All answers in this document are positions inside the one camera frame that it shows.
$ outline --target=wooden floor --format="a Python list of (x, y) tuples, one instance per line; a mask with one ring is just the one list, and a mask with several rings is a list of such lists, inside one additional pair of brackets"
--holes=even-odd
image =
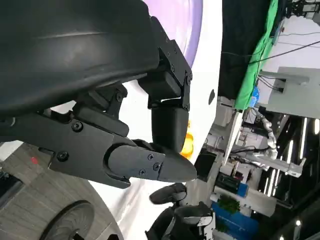
[(0, 240), (38, 240), (63, 208), (78, 200), (95, 209), (94, 223), (85, 240), (107, 240), (120, 230), (107, 206), (87, 180), (48, 169), (50, 157), (23, 144), (0, 166), (20, 179), (22, 189), (0, 209)]

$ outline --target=green plant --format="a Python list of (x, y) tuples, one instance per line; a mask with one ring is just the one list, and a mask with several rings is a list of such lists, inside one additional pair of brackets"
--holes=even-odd
[(225, 222), (218, 217), (215, 219), (215, 229), (222, 233), (226, 233), (229, 230)]
[(235, 214), (240, 210), (240, 203), (228, 195), (220, 196), (218, 206), (231, 214)]

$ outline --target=wheel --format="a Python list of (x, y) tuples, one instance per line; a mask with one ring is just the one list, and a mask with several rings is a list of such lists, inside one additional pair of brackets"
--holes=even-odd
[(49, 223), (40, 240), (72, 240), (76, 234), (85, 238), (94, 222), (94, 206), (85, 200), (76, 201)]

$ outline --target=red light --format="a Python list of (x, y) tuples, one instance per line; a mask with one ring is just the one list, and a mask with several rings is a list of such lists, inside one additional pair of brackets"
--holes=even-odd
[(32, 162), (33, 164), (38, 164), (38, 159), (36, 159), (35, 157), (32, 157), (32, 158), (31, 158), (31, 162)]

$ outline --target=purple surface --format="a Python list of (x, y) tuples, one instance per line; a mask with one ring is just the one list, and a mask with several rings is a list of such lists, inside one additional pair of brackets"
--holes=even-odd
[(143, 0), (149, 14), (159, 19), (170, 39), (175, 39), (190, 66), (197, 53), (203, 0)]

